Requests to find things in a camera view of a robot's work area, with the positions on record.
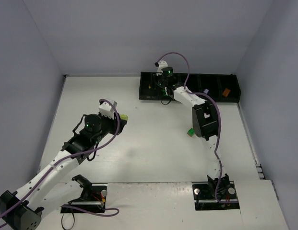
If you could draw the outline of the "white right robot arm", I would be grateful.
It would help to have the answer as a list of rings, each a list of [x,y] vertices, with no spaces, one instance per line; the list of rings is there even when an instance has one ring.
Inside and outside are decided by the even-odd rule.
[[[161,88],[165,95],[172,100],[180,102],[191,110],[192,129],[195,135],[206,140],[208,147],[208,185],[213,190],[218,190],[221,178],[225,176],[218,147],[220,141],[220,112],[216,103],[205,93],[192,93],[187,86],[180,82],[166,62],[156,63],[157,72],[154,82]]]

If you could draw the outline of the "lime lego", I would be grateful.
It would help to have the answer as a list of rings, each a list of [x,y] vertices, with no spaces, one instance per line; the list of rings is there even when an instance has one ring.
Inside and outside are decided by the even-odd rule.
[[[121,118],[122,120],[128,121],[128,116],[125,115],[125,114],[120,114],[120,118]]]

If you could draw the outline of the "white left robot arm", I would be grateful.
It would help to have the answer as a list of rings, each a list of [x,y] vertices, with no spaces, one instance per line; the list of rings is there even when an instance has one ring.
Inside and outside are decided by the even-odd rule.
[[[0,219],[14,230],[35,230],[51,212],[74,200],[91,198],[92,183],[77,175],[65,185],[58,183],[93,154],[108,134],[120,134],[127,116],[84,115],[84,128],[64,143],[56,157],[33,179],[14,192],[0,196]]]

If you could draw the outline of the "left base mount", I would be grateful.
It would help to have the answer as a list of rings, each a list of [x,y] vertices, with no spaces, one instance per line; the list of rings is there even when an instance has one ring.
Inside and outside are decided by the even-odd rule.
[[[82,188],[82,193],[79,198],[69,201],[67,205],[77,207],[81,210],[62,207],[61,214],[77,213],[86,214],[85,211],[92,213],[104,213],[106,208],[106,195],[102,192],[107,191],[106,184],[93,184],[82,175],[77,175],[72,178]]]

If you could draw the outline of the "black compartment tray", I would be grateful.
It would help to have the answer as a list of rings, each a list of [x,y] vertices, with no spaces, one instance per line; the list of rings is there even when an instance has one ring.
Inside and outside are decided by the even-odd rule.
[[[166,93],[158,88],[153,82],[152,75],[154,72],[141,72],[139,99],[140,100],[166,100]],[[240,101],[241,89],[238,78],[234,74],[196,74],[192,73],[187,76],[186,73],[175,73],[175,78],[184,83],[187,80],[187,88],[191,92],[203,92],[208,89],[208,95],[216,102],[220,103],[238,103]],[[228,97],[223,97],[222,93],[225,88],[231,90]]]

